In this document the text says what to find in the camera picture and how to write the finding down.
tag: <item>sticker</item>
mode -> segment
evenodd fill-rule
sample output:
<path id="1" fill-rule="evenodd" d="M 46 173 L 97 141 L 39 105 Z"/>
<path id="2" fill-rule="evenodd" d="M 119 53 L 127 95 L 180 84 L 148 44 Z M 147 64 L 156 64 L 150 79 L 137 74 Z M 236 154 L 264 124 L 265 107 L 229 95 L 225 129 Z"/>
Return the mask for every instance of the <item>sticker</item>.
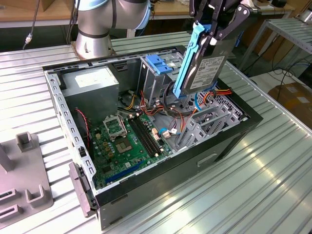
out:
<path id="1" fill-rule="evenodd" d="M 221 66 L 221 63 L 223 62 L 223 59 L 224 56 L 203 59 L 190 89 L 211 84 L 216 73 L 218 72 L 219 67 Z"/>
<path id="2" fill-rule="evenodd" d="M 302 103 L 309 103 L 309 100 L 307 100 L 305 97 L 297 97 L 299 101 Z"/>
<path id="3" fill-rule="evenodd" d="M 174 64 L 173 62 L 167 63 L 167 65 L 168 65 L 169 67 L 174 67 L 174 66 L 175 66 L 175 64 Z"/>
<path id="4" fill-rule="evenodd" d="M 292 86 L 287 87 L 287 89 L 288 89 L 289 91 L 291 91 L 292 93 L 297 93 L 297 92 L 298 92 L 298 90 L 297 90 L 295 87 L 292 87 Z"/>
<path id="5" fill-rule="evenodd" d="M 104 68 L 87 74 L 77 75 L 75 80 L 80 88 L 100 83 L 105 83 L 106 86 L 109 86 L 114 84 L 111 77 L 114 77 L 113 74 L 107 68 Z"/>

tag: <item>blue drive bracket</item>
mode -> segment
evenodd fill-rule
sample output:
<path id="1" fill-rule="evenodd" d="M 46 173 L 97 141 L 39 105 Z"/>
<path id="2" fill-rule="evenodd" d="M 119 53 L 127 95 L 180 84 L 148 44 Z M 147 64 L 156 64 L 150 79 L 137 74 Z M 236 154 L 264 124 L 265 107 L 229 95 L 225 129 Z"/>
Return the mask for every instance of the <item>blue drive bracket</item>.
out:
<path id="1" fill-rule="evenodd" d="M 147 55 L 146 60 L 158 73 L 158 75 L 166 74 L 173 71 L 173 69 L 169 67 L 158 55 Z"/>
<path id="2" fill-rule="evenodd" d="M 173 88 L 173 94 L 177 98 L 180 97 L 180 94 L 182 92 L 182 86 L 184 83 L 184 79 L 185 79 L 185 77 L 187 75 L 187 71 L 189 70 L 189 67 L 191 65 L 192 58 L 198 51 L 198 48 L 199 48 L 198 44 L 199 44 L 200 36 L 203 32 L 208 32 L 210 30 L 210 28 L 211 28 L 210 24 L 201 25 L 199 23 L 193 29 L 193 33 L 191 35 L 191 39 L 190 39 L 189 45 L 187 47 L 186 54 L 185 54 L 185 57 L 183 59 L 182 66 L 180 68 L 179 75 L 176 79 L 176 82 L 175 82 L 175 85 Z"/>

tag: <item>gray plastic holder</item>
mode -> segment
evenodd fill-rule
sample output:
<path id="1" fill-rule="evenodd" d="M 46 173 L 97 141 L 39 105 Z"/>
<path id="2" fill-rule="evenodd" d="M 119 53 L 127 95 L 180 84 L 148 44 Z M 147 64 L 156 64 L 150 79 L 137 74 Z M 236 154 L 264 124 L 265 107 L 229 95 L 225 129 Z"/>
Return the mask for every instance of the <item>gray plastic holder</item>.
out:
<path id="1" fill-rule="evenodd" d="M 0 144 L 0 229 L 53 205 L 38 137 L 29 132 Z"/>

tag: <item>hard drive label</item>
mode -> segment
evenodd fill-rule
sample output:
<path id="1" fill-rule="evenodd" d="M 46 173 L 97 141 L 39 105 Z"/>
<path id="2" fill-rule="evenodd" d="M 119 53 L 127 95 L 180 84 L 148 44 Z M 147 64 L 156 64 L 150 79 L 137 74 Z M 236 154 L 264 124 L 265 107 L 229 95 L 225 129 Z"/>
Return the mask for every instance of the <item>hard drive label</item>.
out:
<path id="1" fill-rule="evenodd" d="M 201 61 L 197 74 L 193 80 L 190 89 L 199 88 L 211 84 L 220 65 L 222 64 L 224 56 L 205 58 Z"/>

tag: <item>workbench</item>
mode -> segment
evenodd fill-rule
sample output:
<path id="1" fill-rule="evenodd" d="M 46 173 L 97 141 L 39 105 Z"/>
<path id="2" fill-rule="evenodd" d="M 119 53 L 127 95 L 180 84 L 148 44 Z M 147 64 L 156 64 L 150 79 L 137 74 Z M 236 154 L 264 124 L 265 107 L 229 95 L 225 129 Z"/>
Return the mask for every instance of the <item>workbench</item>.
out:
<path id="1" fill-rule="evenodd" d="M 185 32 L 113 40 L 118 54 L 187 45 Z M 54 205 L 2 232 L 101 233 L 85 218 L 42 66 L 77 61 L 70 45 L 0 54 L 0 142 L 39 137 Z M 227 62 L 220 78 L 263 121 L 221 161 L 107 228 L 125 233 L 303 233 L 312 227 L 311 130 Z"/>

